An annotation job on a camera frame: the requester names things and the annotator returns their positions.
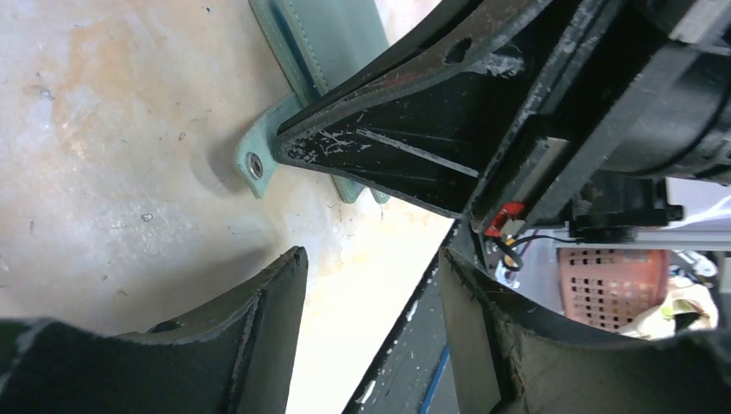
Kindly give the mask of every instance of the perforated basket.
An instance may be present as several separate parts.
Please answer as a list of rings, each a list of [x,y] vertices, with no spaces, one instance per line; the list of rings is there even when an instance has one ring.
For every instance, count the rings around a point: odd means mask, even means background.
[[[662,303],[669,262],[666,250],[560,248],[566,317],[616,332]]]

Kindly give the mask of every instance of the red component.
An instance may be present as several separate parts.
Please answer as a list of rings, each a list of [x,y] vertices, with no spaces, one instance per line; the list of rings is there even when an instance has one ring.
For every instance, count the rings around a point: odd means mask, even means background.
[[[516,220],[520,218],[521,213],[525,210],[525,204],[511,201],[503,205],[500,212],[492,219],[490,226],[484,231],[484,235],[488,237],[500,237],[500,230],[508,220]]]

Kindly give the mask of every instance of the metal rivet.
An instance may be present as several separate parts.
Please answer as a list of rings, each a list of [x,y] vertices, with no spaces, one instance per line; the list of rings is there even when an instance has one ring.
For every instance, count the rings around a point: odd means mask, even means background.
[[[261,165],[261,159],[257,154],[247,154],[247,168],[254,179],[260,179],[264,175],[264,166]]]

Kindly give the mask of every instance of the hole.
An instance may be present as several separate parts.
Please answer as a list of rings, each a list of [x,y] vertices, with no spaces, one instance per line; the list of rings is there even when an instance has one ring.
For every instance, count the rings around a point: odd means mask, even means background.
[[[462,60],[467,55],[467,51],[470,50],[470,46],[472,46],[472,38],[470,37],[458,41],[456,45],[450,47],[447,51],[447,56],[444,57],[444,63],[447,65],[462,63]]]
[[[260,179],[264,176],[264,166],[261,165],[261,159],[257,154],[247,154],[247,168],[254,179]]]
[[[183,324],[176,321],[164,321],[161,323],[158,323],[155,325],[152,329],[149,330],[149,333],[151,334],[158,334],[160,332],[170,332],[171,330],[175,330],[178,328],[182,328]]]

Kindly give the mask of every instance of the blue cable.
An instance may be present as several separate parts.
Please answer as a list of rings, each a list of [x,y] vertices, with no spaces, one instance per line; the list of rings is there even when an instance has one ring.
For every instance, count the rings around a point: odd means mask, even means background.
[[[432,399],[434,399],[434,392],[436,392],[436,387],[441,381],[441,375],[444,373],[444,366],[447,364],[448,360],[449,347],[444,347],[444,351],[442,351],[441,358],[439,359],[439,365],[436,366],[434,377],[432,377],[432,382],[429,384],[427,395],[424,396],[424,400],[422,401],[422,408],[419,410],[419,414],[429,413],[429,406],[432,404]]]

